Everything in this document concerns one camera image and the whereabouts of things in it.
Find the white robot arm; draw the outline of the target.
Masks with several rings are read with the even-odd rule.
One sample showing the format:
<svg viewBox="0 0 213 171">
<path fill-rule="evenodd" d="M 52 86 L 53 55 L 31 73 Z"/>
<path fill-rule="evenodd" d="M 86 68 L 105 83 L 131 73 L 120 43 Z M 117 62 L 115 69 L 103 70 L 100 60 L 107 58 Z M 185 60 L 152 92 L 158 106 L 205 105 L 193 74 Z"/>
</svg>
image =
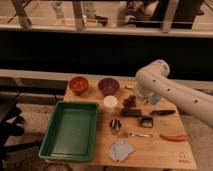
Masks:
<svg viewBox="0 0 213 171">
<path fill-rule="evenodd" d="M 169 73 L 168 63 L 161 59 L 142 67 L 135 75 L 135 93 L 142 99 L 155 93 L 213 129 L 213 96 L 168 79 Z"/>
</svg>

